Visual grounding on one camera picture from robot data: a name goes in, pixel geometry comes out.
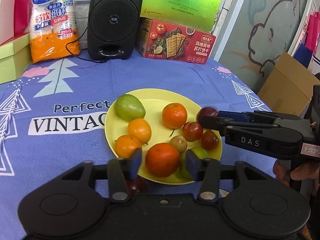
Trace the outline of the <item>person's right hand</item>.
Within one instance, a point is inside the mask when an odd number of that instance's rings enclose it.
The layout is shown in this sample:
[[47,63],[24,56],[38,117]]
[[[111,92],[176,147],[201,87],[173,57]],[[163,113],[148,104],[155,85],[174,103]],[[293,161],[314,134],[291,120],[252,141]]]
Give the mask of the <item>person's right hand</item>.
[[[276,160],[273,166],[273,174],[278,181],[289,186],[289,181],[285,178],[287,171],[281,166],[279,160]],[[319,188],[319,163],[304,163],[290,173],[290,178],[296,181],[313,179],[315,191]]]

